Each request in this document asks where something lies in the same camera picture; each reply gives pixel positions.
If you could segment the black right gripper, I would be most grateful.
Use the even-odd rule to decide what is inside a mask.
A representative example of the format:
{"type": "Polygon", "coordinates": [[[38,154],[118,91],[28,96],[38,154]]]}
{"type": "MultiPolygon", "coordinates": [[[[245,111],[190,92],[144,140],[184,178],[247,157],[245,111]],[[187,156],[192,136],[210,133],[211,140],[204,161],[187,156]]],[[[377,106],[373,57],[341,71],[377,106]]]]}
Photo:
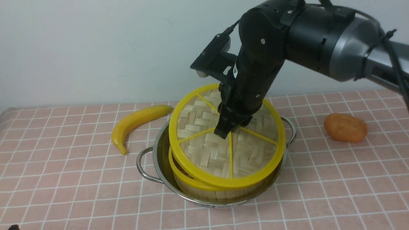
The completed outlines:
{"type": "Polygon", "coordinates": [[[250,51],[240,48],[233,69],[219,85],[222,102],[218,106],[219,120],[215,135],[226,139],[231,132],[250,124],[251,115],[261,107],[284,61],[284,58],[258,61],[250,51]],[[238,124],[238,118],[246,119],[238,124]]]}

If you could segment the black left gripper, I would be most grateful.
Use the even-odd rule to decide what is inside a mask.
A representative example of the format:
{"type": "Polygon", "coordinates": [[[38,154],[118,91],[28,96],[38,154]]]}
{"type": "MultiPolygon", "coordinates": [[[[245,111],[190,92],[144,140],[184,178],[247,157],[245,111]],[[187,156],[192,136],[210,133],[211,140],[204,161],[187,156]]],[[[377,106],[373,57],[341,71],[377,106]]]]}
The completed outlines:
{"type": "Polygon", "coordinates": [[[20,230],[19,225],[11,225],[8,230],[20,230]]]}

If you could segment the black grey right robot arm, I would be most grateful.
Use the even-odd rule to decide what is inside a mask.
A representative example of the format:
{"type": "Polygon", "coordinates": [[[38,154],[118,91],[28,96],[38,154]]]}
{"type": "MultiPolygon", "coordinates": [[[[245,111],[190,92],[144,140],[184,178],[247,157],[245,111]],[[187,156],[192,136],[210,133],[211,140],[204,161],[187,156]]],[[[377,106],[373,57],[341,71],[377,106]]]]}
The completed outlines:
{"type": "Polygon", "coordinates": [[[375,82],[401,94],[408,105],[408,72],[380,23],[359,10],[329,0],[268,0],[245,12],[238,25],[241,48],[234,67],[220,85],[219,121],[214,133],[225,139],[245,127],[285,61],[338,82],[375,76],[375,82]]]}

